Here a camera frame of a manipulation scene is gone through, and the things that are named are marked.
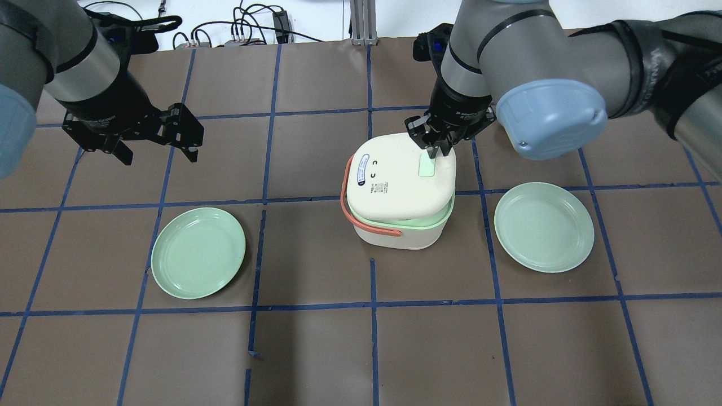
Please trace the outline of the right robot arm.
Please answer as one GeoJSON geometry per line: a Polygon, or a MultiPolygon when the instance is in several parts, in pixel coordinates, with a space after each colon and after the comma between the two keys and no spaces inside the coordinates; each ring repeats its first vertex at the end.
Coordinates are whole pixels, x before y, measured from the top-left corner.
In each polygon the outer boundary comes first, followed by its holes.
{"type": "Polygon", "coordinates": [[[497,121],[518,154],[548,160],[650,111],[720,178],[720,23],[719,10],[691,11],[565,34],[547,1],[463,1],[452,25],[415,39],[437,80],[408,136],[447,155],[497,121]]]}

